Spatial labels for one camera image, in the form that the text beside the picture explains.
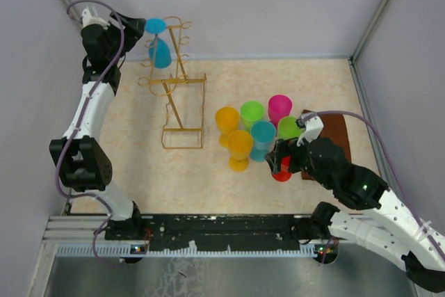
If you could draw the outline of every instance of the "floor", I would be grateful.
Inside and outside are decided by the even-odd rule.
[[[174,69],[156,76],[165,78],[171,71]],[[251,99],[267,106],[275,94],[293,100],[291,115],[295,116],[303,109],[361,113],[347,60],[189,61],[186,71],[192,78],[207,75],[203,149],[163,149],[161,132],[168,98],[156,97],[148,87],[138,85],[146,82],[140,78],[149,69],[136,62],[122,67],[120,87],[102,127],[99,142],[113,163],[113,179],[143,213],[308,214],[321,201],[345,209],[331,192],[316,182],[301,180],[299,174],[288,182],[276,182],[265,162],[251,161],[244,172],[230,170],[228,151],[218,144],[214,116],[223,106],[239,110]],[[162,85],[152,90],[164,93]],[[178,86],[172,98],[184,125],[199,126],[200,85]],[[169,122],[175,123],[171,111]],[[366,127],[352,118],[346,118],[346,124],[353,163],[377,172]],[[195,134],[169,138],[187,142],[184,145],[196,139]],[[74,201],[72,212],[102,210],[83,198]]]

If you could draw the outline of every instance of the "metal floor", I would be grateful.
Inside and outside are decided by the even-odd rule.
[[[93,258],[54,261],[45,297],[416,296],[404,272],[372,252],[343,244],[337,261],[149,258],[108,268]]]

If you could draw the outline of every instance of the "green cup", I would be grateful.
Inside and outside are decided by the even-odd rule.
[[[300,137],[303,130],[297,126],[297,118],[286,116],[278,122],[277,136],[282,139]]]
[[[264,117],[264,106],[258,101],[248,101],[241,106],[241,122],[244,130],[250,132],[250,128]]]

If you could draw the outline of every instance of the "cup rack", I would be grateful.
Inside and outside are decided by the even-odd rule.
[[[183,31],[186,29],[189,29],[191,27],[191,22],[186,21],[182,22],[181,19],[175,16],[169,16],[163,19],[164,21],[171,21],[171,20],[177,20],[178,24],[174,25],[168,25],[167,29],[170,33],[170,37],[172,40],[173,47],[175,49],[176,53],[176,66],[175,66],[175,75],[170,73],[168,78],[164,79],[153,79],[153,74],[155,72],[154,64],[156,62],[156,48],[157,48],[157,36],[154,39],[154,44],[150,45],[150,43],[153,42],[153,40],[147,40],[145,42],[145,47],[148,49],[154,48],[154,58],[146,58],[142,61],[141,65],[143,67],[149,68],[149,76],[148,77],[140,77],[138,80],[139,86],[148,86],[149,91],[157,96],[157,97],[167,97],[168,103],[165,105],[165,124],[162,128],[162,135],[161,135],[161,143],[164,149],[202,149],[204,147],[204,103],[205,103],[205,83],[207,81],[207,76],[204,73],[201,78],[190,78],[187,73],[184,65],[187,63],[187,61],[184,60],[184,58],[188,57],[188,54],[181,54],[181,46],[187,45],[190,42],[190,38],[188,36],[183,36]],[[163,89],[165,93],[157,93],[153,90],[153,85],[159,85],[161,84],[163,86]],[[184,123],[181,119],[181,116],[179,115],[179,111],[177,109],[177,105],[175,104],[175,101],[173,99],[173,92],[176,90],[176,88],[180,85],[202,85],[202,104],[200,108],[201,113],[201,119],[200,124],[198,124],[196,127],[186,127],[184,126]],[[169,126],[170,121],[170,109],[175,115],[176,121],[178,126],[177,127],[171,127]],[[166,136],[168,134],[185,134],[185,133],[197,133],[197,144],[196,145],[172,145],[169,146],[166,140]]]

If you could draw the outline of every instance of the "red cup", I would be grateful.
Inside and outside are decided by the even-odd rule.
[[[289,116],[291,110],[292,101],[286,95],[278,94],[269,99],[267,114],[275,128],[277,128],[278,122],[282,118]]]
[[[291,157],[286,156],[281,160],[281,172],[277,174],[272,174],[272,177],[279,182],[286,182],[292,176],[292,173],[285,172],[289,169],[291,163]]]

